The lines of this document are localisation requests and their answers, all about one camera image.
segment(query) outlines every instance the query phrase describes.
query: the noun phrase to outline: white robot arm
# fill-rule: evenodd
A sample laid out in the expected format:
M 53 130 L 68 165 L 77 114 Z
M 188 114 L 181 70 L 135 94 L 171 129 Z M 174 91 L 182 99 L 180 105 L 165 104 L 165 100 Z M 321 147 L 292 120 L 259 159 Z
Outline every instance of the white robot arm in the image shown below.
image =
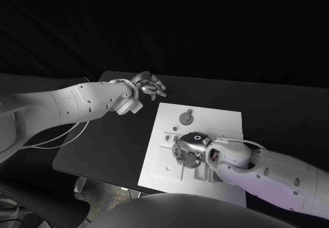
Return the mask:
M 283 209 L 329 219 L 329 173 L 299 159 L 200 132 L 181 137 L 174 156 L 187 168 L 207 162 L 224 182 Z
M 99 119 L 109 111 L 136 113 L 144 107 L 139 90 L 154 100 L 156 95 L 167 96 L 167 87 L 149 71 L 131 80 L 84 83 L 41 93 L 0 94 L 0 162 L 45 129 Z

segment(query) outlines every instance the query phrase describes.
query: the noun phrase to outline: chair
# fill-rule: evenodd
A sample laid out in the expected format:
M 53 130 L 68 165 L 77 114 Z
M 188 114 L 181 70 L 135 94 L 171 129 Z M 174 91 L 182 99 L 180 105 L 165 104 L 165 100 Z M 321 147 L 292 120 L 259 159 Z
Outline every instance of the chair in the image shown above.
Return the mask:
M 0 93 L 35 93 L 54 91 L 80 83 L 87 78 L 55 79 L 35 76 L 0 74 Z M 38 133 L 25 145 L 38 144 L 60 136 L 71 124 Z M 64 137 L 43 145 L 54 147 L 64 143 Z M 90 204 L 74 197 L 79 177 L 54 170 L 53 163 L 60 148 L 19 150 L 0 163 L 0 193 L 27 210 L 41 216 L 57 228 L 77 228 L 86 221 Z

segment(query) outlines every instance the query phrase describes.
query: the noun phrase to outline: table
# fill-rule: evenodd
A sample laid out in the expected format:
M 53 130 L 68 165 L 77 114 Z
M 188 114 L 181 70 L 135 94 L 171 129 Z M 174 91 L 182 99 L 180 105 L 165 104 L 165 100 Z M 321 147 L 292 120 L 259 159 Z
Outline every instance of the table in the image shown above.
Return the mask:
M 100 81 L 133 78 L 138 73 L 107 71 Z M 54 161 L 58 171 L 116 184 L 148 194 L 159 191 L 138 186 L 159 103 L 216 108 L 243 113 L 246 140 L 288 154 L 329 171 L 329 90 L 178 76 L 161 76 L 168 97 L 141 94 L 145 105 L 133 114 L 109 112 L 90 122 L 80 138 L 64 146 Z M 77 136 L 81 124 L 67 137 Z M 286 211 L 247 193 L 247 207 L 301 227 L 329 221 Z

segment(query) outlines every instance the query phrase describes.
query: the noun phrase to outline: white board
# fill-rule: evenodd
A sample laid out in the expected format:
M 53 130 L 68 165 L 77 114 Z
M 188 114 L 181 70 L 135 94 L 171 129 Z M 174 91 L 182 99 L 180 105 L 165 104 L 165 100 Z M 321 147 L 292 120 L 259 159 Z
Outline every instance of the white board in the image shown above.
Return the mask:
M 180 116 L 188 109 L 193 109 L 194 122 L 191 125 L 182 125 Z M 211 139 L 224 135 L 227 138 L 245 139 L 242 113 L 178 104 L 159 104 L 139 186 L 168 193 L 207 196 L 246 207 L 246 191 L 239 186 L 220 182 L 206 163 L 197 169 L 184 168 L 177 163 L 172 155 L 174 138 L 177 136 L 180 139 L 190 132 L 206 133 Z

